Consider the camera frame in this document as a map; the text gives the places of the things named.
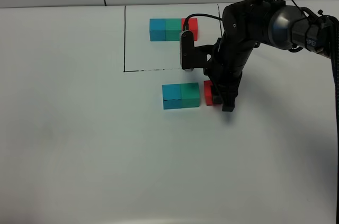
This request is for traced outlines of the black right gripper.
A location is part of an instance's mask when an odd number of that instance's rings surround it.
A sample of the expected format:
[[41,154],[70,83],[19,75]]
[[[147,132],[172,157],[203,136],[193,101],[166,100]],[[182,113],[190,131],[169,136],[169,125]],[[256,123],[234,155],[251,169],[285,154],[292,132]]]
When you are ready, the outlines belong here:
[[203,72],[213,83],[210,86],[212,103],[222,104],[223,112],[232,112],[243,70],[244,40],[218,38],[215,44],[203,48],[206,64]]

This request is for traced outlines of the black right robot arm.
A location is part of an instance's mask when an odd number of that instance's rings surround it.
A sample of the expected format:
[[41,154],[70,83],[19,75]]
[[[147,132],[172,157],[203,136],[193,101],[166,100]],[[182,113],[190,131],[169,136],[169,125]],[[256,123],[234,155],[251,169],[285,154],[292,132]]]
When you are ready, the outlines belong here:
[[291,53],[306,49],[331,60],[338,87],[338,19],[284,0],[244,0],[225,7],[224,33],[213,46],[204,72],[215,88],[213,101],[224,112],[235,108],[244,66],[261,44]]

